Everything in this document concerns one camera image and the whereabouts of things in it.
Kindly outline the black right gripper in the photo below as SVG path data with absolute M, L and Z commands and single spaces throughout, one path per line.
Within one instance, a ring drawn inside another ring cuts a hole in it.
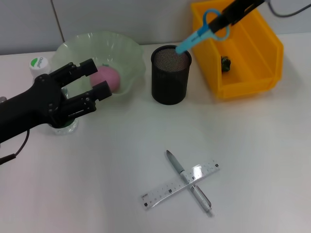
M 252 10 L 264 3 L 264 0 L 234 0 L 219 16 L 208 25 L 213 33 L 234 24 L 239 18 L 245 17 Z

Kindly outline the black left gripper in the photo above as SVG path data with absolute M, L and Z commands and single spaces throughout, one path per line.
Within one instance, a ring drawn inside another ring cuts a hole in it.
M 70 62 L 49 75 L 37 77 L 28 90 L 0 104 L 0 141 L 41 124 L 60 128 L 70 120 L 95 112 L 96 100 L 112 96 L 107 81 L 67 100 L 62 87 L 97 71 L 94 61 L 88 59 L 79 66 Z

